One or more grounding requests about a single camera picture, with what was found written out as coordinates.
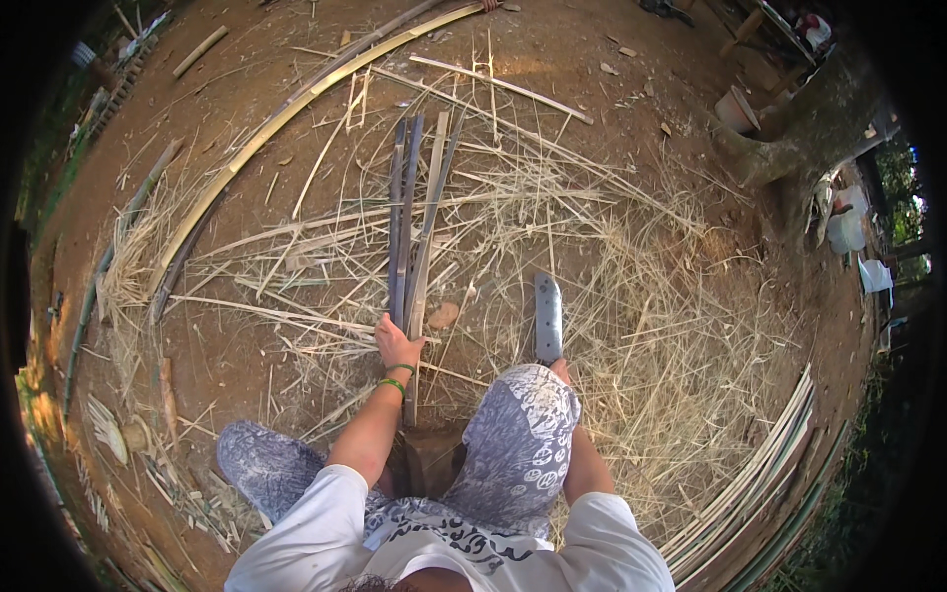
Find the bucket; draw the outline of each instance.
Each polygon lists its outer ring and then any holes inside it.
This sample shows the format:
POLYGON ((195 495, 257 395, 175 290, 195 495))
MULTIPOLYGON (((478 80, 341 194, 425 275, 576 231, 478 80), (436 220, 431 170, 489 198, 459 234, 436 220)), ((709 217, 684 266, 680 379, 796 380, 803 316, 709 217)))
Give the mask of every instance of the bucket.
POLYGON ((754 129, 759 129, 757 116, 746 102, 743 91, 736 86, 730 86, 722 99, 717 101, 713 110, 724 125, 737 134, 746 134, 754 129))

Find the knife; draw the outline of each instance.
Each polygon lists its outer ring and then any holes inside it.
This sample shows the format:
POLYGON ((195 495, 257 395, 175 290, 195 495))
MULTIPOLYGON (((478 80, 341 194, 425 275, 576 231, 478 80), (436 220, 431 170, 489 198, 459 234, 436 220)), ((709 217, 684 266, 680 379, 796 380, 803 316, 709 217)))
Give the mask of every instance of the knife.
POLYGON ((536 274, 536 358, 544 366, 563 357, 563 291, 547 273, 536 274))

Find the wooden table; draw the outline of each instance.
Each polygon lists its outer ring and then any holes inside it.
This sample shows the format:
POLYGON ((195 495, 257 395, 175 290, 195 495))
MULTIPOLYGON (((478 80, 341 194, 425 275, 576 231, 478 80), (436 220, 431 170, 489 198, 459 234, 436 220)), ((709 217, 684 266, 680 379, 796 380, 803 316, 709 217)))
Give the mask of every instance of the wooden table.
POLYGON ((786 19, 782 18, 778 12, 776 12, 773 7, 771 7, 765 0, 754 0, 754 4, 757 5, 750 15, 746 17, 746 20, 740 25, 740 28, 737 29, 737 32, 734 33, 734 39, 728 41, 720 50, 721 58, 728 58, 737 45, 744 44, 746 40, 750 38, 756 30, 762 25, 765 18, 769 18, 779 29, 782 34, 792 42, 795 49, 802 54, 802 57, 805 58, 805 62, 798 63, 789 71, 786 76, 784 76, 776 86, 770 89, 770 93, 776 97, 782 91, 789 88, 790 84, 796 81, 803 72, 805 72, 809 66, 815 65, 815 56, 799 39, 795 36, 795 31, 793 27, 786 22, 786 19))

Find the hand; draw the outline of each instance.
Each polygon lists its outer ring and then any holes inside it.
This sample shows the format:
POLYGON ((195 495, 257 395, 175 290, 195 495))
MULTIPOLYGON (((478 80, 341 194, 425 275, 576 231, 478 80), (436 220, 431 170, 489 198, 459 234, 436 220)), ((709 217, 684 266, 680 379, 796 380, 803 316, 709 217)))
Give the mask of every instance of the hand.
POLYGON ((391 322, 388 313, 382 314, 382 320, 375 328, 375 341, 378 342, 378 352, 382 355, 386 368, 391 368, 395 364, 407 364, 417 368, 420 349, 427 343, 425 337, 408 341, 404 332, 391 322))
POLYGON ((556 376, 563 379, 566 386, 572 386, 572 381, 569 379, 569 368, 565 364, 565 358, 559 358, 553 362, 549 369, 552 370, 556 376))

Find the hair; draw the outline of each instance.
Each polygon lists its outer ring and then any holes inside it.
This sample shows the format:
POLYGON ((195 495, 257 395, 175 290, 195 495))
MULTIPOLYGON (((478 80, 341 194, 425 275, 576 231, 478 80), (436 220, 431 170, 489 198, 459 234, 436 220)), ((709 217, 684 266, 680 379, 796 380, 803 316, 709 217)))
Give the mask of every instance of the hair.
POLYGON ((339 592, 419 592, 410 583, 398 583, 381 576, 366 575, 352 582, 339 592))

